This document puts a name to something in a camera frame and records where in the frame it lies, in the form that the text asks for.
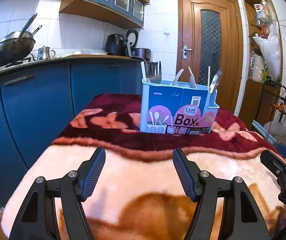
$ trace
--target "blanket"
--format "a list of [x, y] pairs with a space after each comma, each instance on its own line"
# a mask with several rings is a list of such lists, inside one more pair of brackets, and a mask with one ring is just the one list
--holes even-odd
[[[181, 147], [187, 158], [217, 178], [244, 179], [270, 234], [286, 223], [286, 206], [278, 200], [275, 176], [260, 163], [263, 150], [276, 150], [226, 109], [220, 108], [212, 131], [200, 135], [166, 135], [139, 131], [140, 95], [102, 94], [81, 111], [52, 142], [8, 201], [1, 226], [8, 237], [35, 178], [63, 177], [88, 160], [97, 146], [106, 162], [94, 193], [82, 205], [96, 240], [181, 240], [196, 203], [185, 196], [172, 162]], [[55, 200], [62, 240], [68, 240], [60, 199]], [[217, 239], [223, 199], [217, 202], [211, 239]]]

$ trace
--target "countertop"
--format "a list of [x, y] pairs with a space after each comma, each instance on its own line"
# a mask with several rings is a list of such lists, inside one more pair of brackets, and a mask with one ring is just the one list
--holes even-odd
[[140, 60], [132, 59], [131, 57], [122, 57], [122, 56], [113, 56], [113, 55], [72, 55], [64, 58], [57, 58], [52, 60], [37, 60], [37, 61], [31, 61], [27, 63], [22, 63], [16, 66], [11, 66], [7, 68], [3, 68], [0, 70], [0, 77], [12, 74], [21, 70], [30, 69], [34, 67], [44, 66], [44, 65], [53, 65], [58, 63], [68, 63], [70, 61], [75, 60], [129, 60], [133, 62], [140, 62]]

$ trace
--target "frying pan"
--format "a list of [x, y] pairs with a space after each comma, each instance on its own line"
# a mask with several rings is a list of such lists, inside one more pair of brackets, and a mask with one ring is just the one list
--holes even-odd
[[35, 19], [37, 13], [34, 13], [26, 22], [18, 38], [9, 38], [0, 42], [0, 65], [6, 65], [15, 61], [24, 59], [30, 54], [35, 45], [35, 40], [28, 37], [22, 37], [27, 28]]

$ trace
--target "metal screw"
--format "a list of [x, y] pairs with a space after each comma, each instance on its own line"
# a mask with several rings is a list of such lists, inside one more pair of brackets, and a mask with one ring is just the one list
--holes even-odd
[[237, 183], [242, 183], [243, 182], [243, 179], [241, 177], [235, 177], [235, 181]]
[[43, 177], [38, 177], [36, 179], [36, 183], [42, 183], [44, 181], [44, 178]]
[[73, 178], [77, 175], [77, 171], [70, 171], [70, 173], [68, 174], [69, 177]]
[[208, 177], [210, 174], [208, 173], [208, 171], [201, 171], [201, 176], [202, 177], [204, 177], [204, 178], [206, 178], [206, 177]]

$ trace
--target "qr code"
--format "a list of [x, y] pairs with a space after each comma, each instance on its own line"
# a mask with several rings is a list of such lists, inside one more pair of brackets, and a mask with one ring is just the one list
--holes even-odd
[[200, 105], [200, 101], [201, 97], [192, 97], [191, 105], [198, 107]]

